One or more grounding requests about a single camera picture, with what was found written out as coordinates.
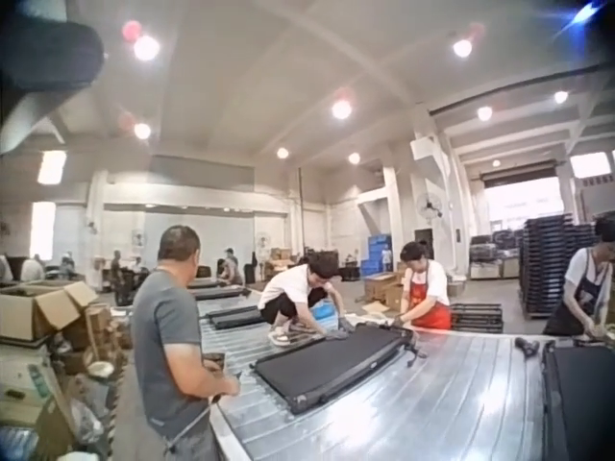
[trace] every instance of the metal table surface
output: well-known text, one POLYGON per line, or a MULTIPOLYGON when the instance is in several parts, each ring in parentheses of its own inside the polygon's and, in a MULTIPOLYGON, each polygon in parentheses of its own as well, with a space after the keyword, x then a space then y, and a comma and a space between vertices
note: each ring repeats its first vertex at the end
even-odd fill
MULTIPOLYGON (((201 303, 203 312, 217 308, 201 303)), ((243 372, 241 394, 222 399, 220 411, 244 459, 541 458, 540 359, 526 360, 511 336, 420 332, 427 358, 408 368, 410 352, 400 352, 337 399, 293 416, 249 369, 278 351, 267 326, 214 330, 203 322, 202 331, 204 351, 225 352, 229 370, 243 372)))

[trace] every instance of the ceiling beam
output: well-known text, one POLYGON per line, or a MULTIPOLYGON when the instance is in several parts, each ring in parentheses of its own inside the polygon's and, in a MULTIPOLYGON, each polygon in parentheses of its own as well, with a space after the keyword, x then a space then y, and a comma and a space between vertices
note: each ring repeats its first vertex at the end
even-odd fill
POLYGON ((592 79, 591 89, 587 95, 587 99, 579 104, 578 111, 580 118, 571 131, 570 139, 566 143, 566 157, 573 153, 575 147, 580 141, 581 135, 587 127, 589 119, 592 117, 592 113, 596 108, 596 105, 602 99, 602 93, 608 82, 610 81, 610 74, 603 73, 598 74, 592 79))

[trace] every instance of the white t-shirt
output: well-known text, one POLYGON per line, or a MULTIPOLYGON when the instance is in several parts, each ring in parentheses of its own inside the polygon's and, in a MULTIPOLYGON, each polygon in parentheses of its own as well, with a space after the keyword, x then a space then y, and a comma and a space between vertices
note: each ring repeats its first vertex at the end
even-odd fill
MULTIPOLYGON (((327 282, 324 287, 331 289, 331 284, 327 282)), ((273 277, 262 290, 258 308, 264 309, 265 304, 275 300, 282 293, 294 303, 308 303, 308 295, 311 288, 308 285, 308 265, 302 264, 295 266, 284 272, 280 272, 273 277)))
POLYGON ((417 284, 428 283, 427 296, 433 296, 439 303, 450 305, 448 295, 448 280, 444 266, 437 261, 430 260, 427 272, 413 273, 412 269, 406 269, 404 275, 404 291, 410 291, 410 281, 417 284))
POLYGON ((21 266, 21 281, 36 281, 45 279, 45 270, 35 259, 26 259, 21 266))
POLYGON ((393 252, 382 250, 382 264, 390 264, 391 262, 393 262, 393 252))
POLYGON ((587 279, 592 283, 600 283, 604 280, 603 287, 600 290, 598 296, 598 304, 608 303, 608 299, 611 293, 611 278, 613 277, 613 265, 607 264, 606 269, 602 267, 598 274, 596 274, 596 261, 593 257, 589 257, 589 263, 587 257, 589 252, 585 248, 578 250, 570 260, 568 265, 568 271, 566 271, 566 280, 578 286, 580 280, 585 274, 585 264, 587 264, 587 279))

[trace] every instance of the window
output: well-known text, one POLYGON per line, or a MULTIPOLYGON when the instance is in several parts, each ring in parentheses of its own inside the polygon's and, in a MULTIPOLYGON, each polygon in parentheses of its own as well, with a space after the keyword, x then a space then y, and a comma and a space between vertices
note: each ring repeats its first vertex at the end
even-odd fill
POLYGON ((32 204, 30 257, 39 255, 43 261, 50 261, 53 258, 55 221, 56 204, 53 202, 32 204))
POLYGON ((42 154, 42 162, 38 170, 38 183, 55 185, 62 181, 62 173, 66 164, 65 151, 47 151, 42 154))
POLYGON ((608 158, 604 152, 572 156, 570 157, 570 164, 573 167, 575 178, 580 180, 593 176, 608 175, 611 172, 611 165, 608 163, 608 158))

